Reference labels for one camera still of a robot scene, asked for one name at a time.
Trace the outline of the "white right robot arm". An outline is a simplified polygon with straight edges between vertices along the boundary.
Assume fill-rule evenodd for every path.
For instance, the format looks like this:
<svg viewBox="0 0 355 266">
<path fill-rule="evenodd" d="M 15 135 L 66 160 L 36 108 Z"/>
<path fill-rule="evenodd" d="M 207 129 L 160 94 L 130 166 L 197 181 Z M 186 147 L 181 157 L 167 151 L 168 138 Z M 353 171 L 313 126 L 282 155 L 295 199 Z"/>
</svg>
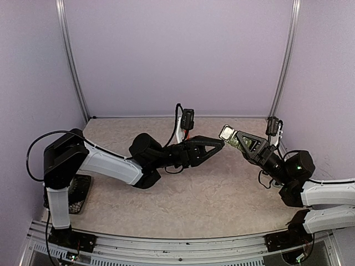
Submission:
<svg viewBox="0 0 355 266">
<path fill-rule="evenodd" d="M 285 205 L 299 208 L 283 235 L 287 245 L 297 245 L 305 235 L 354 226 L 354 179 L 314 180 L 315 165 L 308 151 L 281 154 L 278 142 L 271 139 L 234 131 L 227 142 L 281 185 Z"/>
</svg>

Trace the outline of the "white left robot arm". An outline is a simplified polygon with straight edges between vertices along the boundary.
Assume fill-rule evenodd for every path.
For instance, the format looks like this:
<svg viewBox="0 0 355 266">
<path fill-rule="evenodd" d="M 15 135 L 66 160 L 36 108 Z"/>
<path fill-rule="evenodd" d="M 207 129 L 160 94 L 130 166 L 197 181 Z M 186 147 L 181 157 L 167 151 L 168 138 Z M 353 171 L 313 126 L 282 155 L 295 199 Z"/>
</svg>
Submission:
<svg viewBox="0 0 355 266">
<path fill-rule="evenodd" d="M 89 171 L 148 189 L 160 180 L 160 168 L 197 167 L 222 150 L 224 142 L 194 136 L 178 144 L 161 146 L 147 133 L 139 134 L 129 147 L 130 157 L 115 154 L 88 141 L 79 129 L 63 131 L 44 150 L 44 185 L 55 236 L 65 246 L 78 238 L 70 228 L 69 186 L 78 171 Z"/>
</svg>

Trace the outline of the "green pill organizer box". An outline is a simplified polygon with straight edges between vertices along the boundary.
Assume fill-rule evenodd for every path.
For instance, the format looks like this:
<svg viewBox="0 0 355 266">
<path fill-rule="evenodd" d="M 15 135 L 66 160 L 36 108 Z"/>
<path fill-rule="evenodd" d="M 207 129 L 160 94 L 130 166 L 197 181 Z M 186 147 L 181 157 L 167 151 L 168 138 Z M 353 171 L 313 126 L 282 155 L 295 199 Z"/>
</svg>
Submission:
<svg viewBox="0 0 355 266">
<path fill-rule="evenodd" d="M 228 143 L 230 146 L 239 149 L 240 151 L 244 151 L 242 145 L 237 139 L 236 134 L 237 131 L 230 125 L 226 124 L 222 127 L 221 132 L 219 133 L 219 138 Z"/>
</svg>

